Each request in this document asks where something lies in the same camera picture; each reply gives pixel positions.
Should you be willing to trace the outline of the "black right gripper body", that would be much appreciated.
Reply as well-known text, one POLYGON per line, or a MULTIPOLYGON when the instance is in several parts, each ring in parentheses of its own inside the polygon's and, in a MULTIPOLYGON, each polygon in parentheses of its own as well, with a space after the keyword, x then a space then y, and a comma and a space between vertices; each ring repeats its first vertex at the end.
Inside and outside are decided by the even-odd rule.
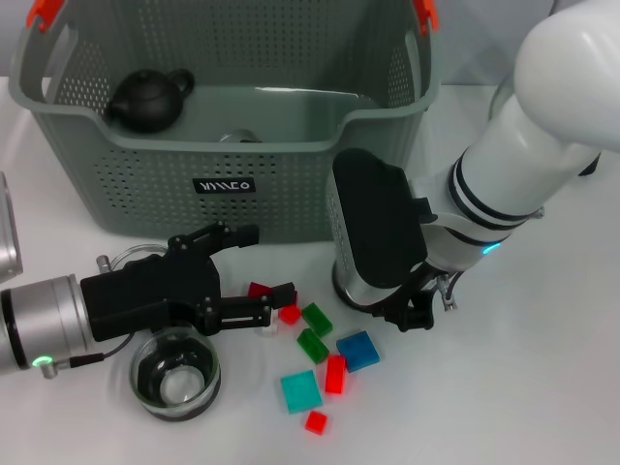
POLYGON ((373 306, 372 316, 396 325, 401 332, 431 329, 434 326, 432 301, 437 292, 437 280, 448 277, 448 272, 423 263, 409 274, 394 294, 373 306))

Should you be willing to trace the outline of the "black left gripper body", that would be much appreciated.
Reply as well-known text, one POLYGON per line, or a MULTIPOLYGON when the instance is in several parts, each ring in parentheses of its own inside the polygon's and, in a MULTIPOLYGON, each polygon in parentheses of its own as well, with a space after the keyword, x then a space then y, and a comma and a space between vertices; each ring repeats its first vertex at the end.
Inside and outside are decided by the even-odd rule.
POLYGON ((103 342, 144 329, 189 324, 206 331, 208 304, 221 296, 206 241, 174 242, 122 269, 80 281, 90 329, 103 342))

